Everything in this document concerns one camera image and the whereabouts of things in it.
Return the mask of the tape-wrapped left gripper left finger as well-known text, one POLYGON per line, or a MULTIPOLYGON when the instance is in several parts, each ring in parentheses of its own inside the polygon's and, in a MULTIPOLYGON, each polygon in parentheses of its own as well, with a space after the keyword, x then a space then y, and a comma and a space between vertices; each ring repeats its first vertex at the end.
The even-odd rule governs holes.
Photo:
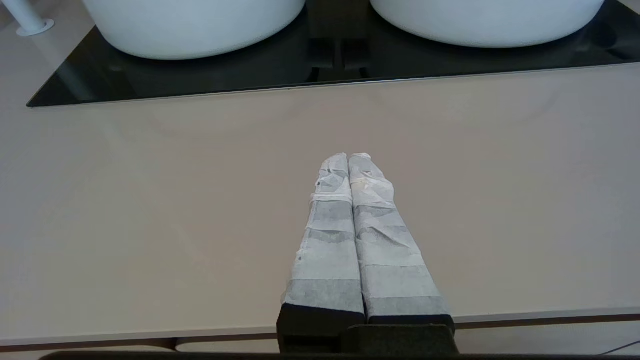
POLYGON ((278 316, 282 352, 338 352, 343 333, 364 325, 348 158, 323 161, 301 245, 278 316))

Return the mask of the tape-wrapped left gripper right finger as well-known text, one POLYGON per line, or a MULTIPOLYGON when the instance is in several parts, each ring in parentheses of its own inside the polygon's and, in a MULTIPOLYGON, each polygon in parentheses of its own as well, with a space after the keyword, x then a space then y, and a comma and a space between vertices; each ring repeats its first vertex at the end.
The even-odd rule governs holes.
POLYGON ((394 202, 394 186, 367 153, 349 158, 362 294, 372 325, 455 330, 445 298, 394 202))

